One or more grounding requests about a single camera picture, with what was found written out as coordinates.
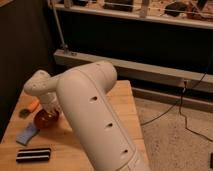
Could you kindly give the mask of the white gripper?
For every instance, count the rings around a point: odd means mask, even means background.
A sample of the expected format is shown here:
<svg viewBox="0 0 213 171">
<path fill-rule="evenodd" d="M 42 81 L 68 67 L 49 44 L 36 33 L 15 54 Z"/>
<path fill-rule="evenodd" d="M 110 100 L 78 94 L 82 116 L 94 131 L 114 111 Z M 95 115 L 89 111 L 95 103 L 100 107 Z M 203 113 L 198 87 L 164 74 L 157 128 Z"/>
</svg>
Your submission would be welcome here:
<svg viewBox="0 0 213 171">
<path fill-rule="evenodd" d="M 61 113 L 61 107 L 55 93 L 46 93 L 39 97 L 42 108 L 50 114 Z"/>
</svg>

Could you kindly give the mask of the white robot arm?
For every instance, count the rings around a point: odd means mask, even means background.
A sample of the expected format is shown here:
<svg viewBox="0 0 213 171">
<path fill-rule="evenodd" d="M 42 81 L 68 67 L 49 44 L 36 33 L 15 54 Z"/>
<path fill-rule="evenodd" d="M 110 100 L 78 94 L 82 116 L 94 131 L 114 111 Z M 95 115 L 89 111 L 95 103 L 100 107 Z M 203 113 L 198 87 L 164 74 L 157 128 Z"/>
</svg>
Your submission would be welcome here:
<svg viewBox="0 0 213 171">
<path fill-rule="evenodd" d="M 106 97 L 116 81 L 115 67 L 98 61 L 56 76 L 38 70 L 24 91 L 62 110 L 95 171 L 151 171 Z"/>
</svg>

